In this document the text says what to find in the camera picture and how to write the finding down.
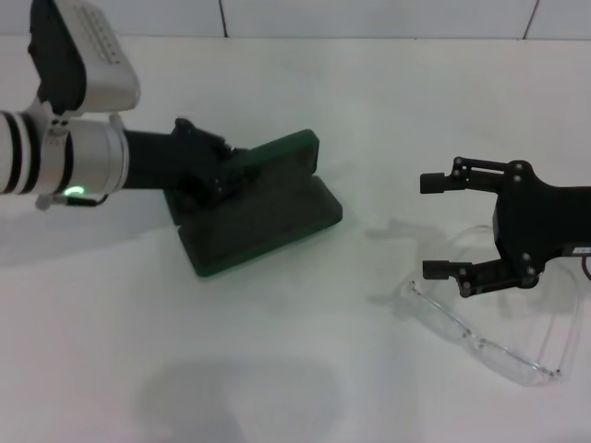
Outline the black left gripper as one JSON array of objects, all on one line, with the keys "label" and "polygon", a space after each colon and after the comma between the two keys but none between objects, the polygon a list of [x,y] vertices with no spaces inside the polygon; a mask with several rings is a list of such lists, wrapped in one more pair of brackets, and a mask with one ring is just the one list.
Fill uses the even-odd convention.
[{"label": "black left gripper", "polygon": [[210,208],[254,180],[252,168],[224,167],[248,166],[247,149],[232,148],[223,137],[185,118],[175,119],[170,134],[124,134],[129,154],[124,189],[182,190],[194,206]]}]

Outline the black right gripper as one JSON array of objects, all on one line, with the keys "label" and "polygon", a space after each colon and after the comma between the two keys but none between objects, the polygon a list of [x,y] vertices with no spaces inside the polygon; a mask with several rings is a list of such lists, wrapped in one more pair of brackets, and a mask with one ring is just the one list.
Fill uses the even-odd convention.
[{"label": "black right gripper", "polygon": [[553,186],[526,161],[456,157],[449,174],[421,174],[420,193],[476,190],[498,194],[493,228],[501,258],[472,263],[424,260],[428,281],[456,281],[469,298],[513,287],[531,288],[546,264],[590,256],[590,187]]}]

